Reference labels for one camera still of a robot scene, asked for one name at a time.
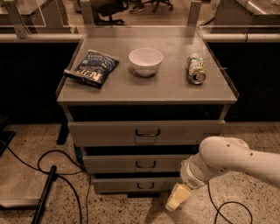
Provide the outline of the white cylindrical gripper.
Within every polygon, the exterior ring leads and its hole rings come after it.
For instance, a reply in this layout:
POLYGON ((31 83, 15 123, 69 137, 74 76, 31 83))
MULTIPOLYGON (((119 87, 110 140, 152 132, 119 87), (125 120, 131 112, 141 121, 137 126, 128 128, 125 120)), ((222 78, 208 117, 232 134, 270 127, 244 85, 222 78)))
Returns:
POLYGON ((208 169, 199 154, 181 162, 180 177, 184 184, 177 183, 165 205, 169 211, 176 210, 190 195, 193 189, 205 186, 209 180, 208 169))

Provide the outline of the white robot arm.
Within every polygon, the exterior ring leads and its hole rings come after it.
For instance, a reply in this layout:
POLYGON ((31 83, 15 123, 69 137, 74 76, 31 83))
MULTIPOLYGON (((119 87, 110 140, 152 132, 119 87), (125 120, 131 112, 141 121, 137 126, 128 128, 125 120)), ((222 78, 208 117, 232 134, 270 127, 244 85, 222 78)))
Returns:
POLYGON ((173 187, 166 209, 176 210, 191 195, 191 190, 230 171, 245 173, 280 187, 279 154, 251 150, 240 138, 210 136, 200 143, 197 154, 181 162, 181 183, 173 187))

